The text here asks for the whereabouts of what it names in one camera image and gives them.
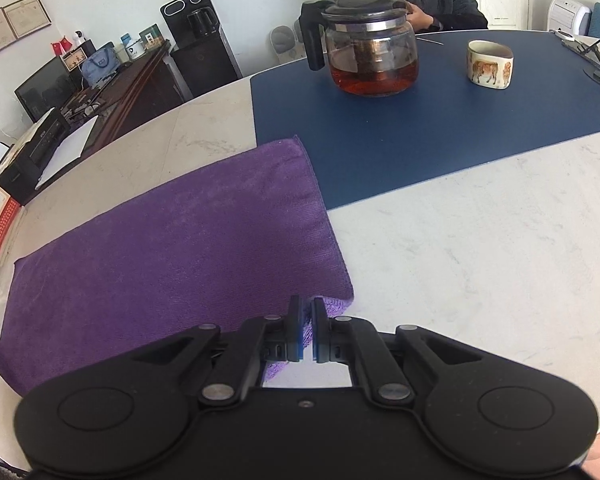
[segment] computer monitor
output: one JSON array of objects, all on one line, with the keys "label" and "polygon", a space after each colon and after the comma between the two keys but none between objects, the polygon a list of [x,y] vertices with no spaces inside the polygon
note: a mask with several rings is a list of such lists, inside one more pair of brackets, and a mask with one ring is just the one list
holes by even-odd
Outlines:
[{"label": "computer monitor", "polygon": [[78,88],[60,56],[51,59],[17,90],[16,96],[33,123],[51,108],[62,108]]}]

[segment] teapot lid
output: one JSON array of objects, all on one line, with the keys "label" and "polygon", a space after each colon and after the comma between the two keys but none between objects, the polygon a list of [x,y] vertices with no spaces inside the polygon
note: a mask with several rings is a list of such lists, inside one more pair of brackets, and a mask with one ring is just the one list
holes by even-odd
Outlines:
[{"label": "teapot lid", "polygon": [[405,0],[333,0],[323,11],[332,22],[369,22],[404,16]]}]

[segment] air conditioner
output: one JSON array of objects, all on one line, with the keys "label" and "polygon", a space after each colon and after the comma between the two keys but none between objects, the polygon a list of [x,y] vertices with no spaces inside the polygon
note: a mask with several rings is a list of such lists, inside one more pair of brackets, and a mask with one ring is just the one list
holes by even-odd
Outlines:
[{"label": "air conditioner", "polygon": [[570,34],[586,35],[589,30],[591,9],[575,0],[553,0],[549,6],[546,30],[562,30]]}]

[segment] screw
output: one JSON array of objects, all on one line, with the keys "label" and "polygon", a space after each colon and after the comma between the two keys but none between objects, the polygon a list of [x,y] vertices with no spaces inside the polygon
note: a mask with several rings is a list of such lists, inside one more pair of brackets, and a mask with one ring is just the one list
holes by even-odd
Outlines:
[{"label": "screw", "polygon": [[228,384],[209,384],[202,390],[202,396],[209,400],[227,400],[230,399],[235,390]]},{"label": "screw", "polygon": [[380,386],[380,388],[378,388],[378,393],[382,399],[402,400],[411,395],[411,390],[404,384],[388,383]]}]

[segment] cup with cow design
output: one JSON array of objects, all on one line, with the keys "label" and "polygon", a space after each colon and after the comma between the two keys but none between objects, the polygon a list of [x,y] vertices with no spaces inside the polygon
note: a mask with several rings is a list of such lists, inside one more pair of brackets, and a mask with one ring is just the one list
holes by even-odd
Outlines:
[{"label": "cup with cow design", "polygon": [[493,41],[475,40],[467,46],[467,76],[476,85],[505,89],[511,82],[513,52]]}]

